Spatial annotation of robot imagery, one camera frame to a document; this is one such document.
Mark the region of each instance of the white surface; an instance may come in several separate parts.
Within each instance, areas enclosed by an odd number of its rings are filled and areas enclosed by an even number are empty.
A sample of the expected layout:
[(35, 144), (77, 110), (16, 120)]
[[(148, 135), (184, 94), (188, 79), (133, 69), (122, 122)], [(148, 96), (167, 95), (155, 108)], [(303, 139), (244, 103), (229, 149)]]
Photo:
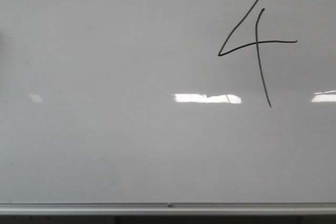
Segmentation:
[(230, 39), (298, 40), (259, 45), (272, 108), (255, 46), (217, 56), (254, 1), (0, 0), (0, 201), (336, 201), (335, 0)]

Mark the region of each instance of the handwritten number 4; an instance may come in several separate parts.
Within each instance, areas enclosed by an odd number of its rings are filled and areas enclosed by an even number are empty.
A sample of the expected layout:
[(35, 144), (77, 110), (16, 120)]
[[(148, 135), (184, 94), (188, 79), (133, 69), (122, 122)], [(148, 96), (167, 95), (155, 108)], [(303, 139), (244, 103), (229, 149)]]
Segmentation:
[(224, 56), (224, 55), (228, 55), (236, 50), (242, 49), (244, 47), (248, 47), (248, 46), (252, 46), (252, 45), (256, 45), (257, 48), (257, 56), (258, 56), (258, 63), (259, 63), (259, 70), (260, 70), (260, 76), (261, 76), (261, 80), (263, 81), (263, 86), (264, 86), (264, 91), (265, 91), (265, 95), (266, 95), (266, 99), (268, 102), (268, 105), (272, 108), (271, 102), (269, 100), (269, 96), (268, 96), (268, 92), (267, 92), (267, 88), (266, 88), (266, 84), (265, 84), (265, 78), (264, 78), (264, 74), (263, 74), (263, 69), (261, 67), (261, 59), (260, 59), (260, 53), (259, 53), (259, 44), (264, 44), (264, 43), (296, 43), (298, 42), (297, 40), (292, 40), (292, 41), (287, 41), (287, 40), (264, 40), (264, 41), (259, 41), (258, 40), (258, 24), (260, 21), (260, 18), (263, 14), (263, 12), (265, 11), (265, 9), (263, 8), (260, 13), (259, 16), (257, 18), (256, 21), (256, 27), (255, 27), (255, 36), (256, 36), (256, 42), (252, 42), (252, 43), (248, 43), (245, 44), (243, 46), (240, 47), (236, 47), (230, 51), (227, 52), (223, 52), (224, 47), (226, 46), (227, 42), (229, 41), (230, 37), (232, 36), (232, 34), (235, 32), (235, 30), (244, 22), (244, 20), (247, 18), (247, 16), (250, 14), (250, 12), (253, 10), (253, 8), (256, 6), (256, 4), (258, 3), (259, 0), (256, 0), (253, 4), (253, 6), (248, 10), (248, 12), (245, 14), (245, 16), (241, 19), (241, 21), (238, 23), (238, 25), (235, 26), (235, 28), (233, 28), (233, 30), (231, 31), (231, 33), (229, 34), (229, 36), (227, 36), (226, 40), (224, 41), (218, 56)]

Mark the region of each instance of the whiteboard frame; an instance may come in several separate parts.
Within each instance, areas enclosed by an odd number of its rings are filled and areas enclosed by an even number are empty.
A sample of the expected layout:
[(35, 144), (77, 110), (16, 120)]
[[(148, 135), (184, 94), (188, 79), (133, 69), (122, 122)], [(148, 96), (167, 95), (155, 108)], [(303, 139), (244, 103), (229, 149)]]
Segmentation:
[(260, 216), (336, 215), (336, 202), (320, 203), (1, 203), (0, 215)]

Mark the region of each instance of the whiteboard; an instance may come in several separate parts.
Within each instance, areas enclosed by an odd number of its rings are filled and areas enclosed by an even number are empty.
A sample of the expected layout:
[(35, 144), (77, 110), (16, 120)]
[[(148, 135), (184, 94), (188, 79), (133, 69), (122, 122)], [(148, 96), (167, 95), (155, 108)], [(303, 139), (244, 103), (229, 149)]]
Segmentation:
[(336, 201), (335, 16), (335, 0), (0, 0), (0, 201)]

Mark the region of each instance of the black marker writing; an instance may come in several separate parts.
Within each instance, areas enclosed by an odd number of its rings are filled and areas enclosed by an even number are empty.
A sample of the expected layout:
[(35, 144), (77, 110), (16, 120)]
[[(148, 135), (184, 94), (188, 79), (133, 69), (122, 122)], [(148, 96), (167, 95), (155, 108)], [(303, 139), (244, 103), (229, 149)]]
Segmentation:
[(234, 49), (232, 49), (230, 51), (223, 52), (224, 47), (227, 44), (227, 42), (229, 41), (229, 39), (232, 36), (232, 34), (244, 22), (244, 20), (247, 18), (247, 16), (250, 14), (250, 12), (253, 10), (253, 8), (256, 6), (256, 4), (258, 3), (258, 1), (259, 0), (256, 0), (254, 2), (253, 6), (248, 10), (248, 12), (245, 14), (245, 16), (242, 18), (242, 20), (238, 23), (238, 25), (236, 25), (235, 28), (233, 28), (233, 30), (231, 31), (231, 33), (229, 34), (229, 36), (224, 41), (224, 43), (223, 43), (223, 45), (222, 45), (222, 47), (221, 47), (221, 49), (220, 49), (220, 51), (218, 53), (218, 56), (228, 55), (228, 54), (230, 54), (230, 53), (232, 53), (232, 52), (234, 52), (236, 50), (242, 49), (244, 47), (256, 45), (261, 80), (263, 81), (264, 91), (265, 91), (265, 95), (266, 95), (266, 99), (267, 99), (268, 105), (270, 107), (272, 107), (271, 102), (269, 100), (269, 96), (268, 96), (268, 92), (267, 92), (267, 87), (266, 87), (266, 84), (265, 84), (265, 78), (264, 78), (264, 74), (263, 74), (263, 69), (261, 67), (261, 59), (260, 59), (260, 53), (259, 53), (259, 44), (264, 44), (264, 43), (296, 43), (298, 41), (297, 40), (292, 40), (292, 41), (287, 41), (287, 40), (264, 40), (264, 41), (258, 41), (258, 25), (259, 25), (259, 21), (260, 21), (260, 18), (262, 16), (262, 13), (265, 11), (265, 9), (263, 8), (261, 10), (261, 12), (259, 13), (259, 16), (258, 16), (257, 22), (256, 22), (256, 27), (255, 27), (256, 42), (248, 43), (248, 44), (245, 44), (243, 46), (236, 47), (236, 48), (234, 48)]

